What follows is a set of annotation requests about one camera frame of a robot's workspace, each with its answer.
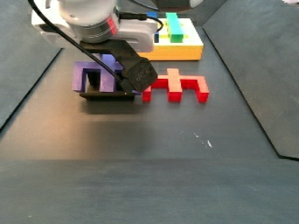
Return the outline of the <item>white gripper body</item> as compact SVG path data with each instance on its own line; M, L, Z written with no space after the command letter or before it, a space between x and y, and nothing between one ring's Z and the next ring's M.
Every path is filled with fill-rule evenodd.
M48 19L77 44L80 42L97 44L103 41L113 39L124 40L139 53L148 53L153 50L156 23L151 22L149 20L121 20L119 27L105 28L104 26L83 27L69 25L55 13L48 16ZM71 43L43 22L35 12L32 13L32 26L53 46L60 48L67 48L71 46Z

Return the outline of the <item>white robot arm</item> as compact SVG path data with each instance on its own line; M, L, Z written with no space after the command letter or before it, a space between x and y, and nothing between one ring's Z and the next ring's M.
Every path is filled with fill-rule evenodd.
M145 15L123 12L117 0L31 0L32 26L59 47L68 45L60 30L77 43L124 40L139 53L155 48L156 22Z

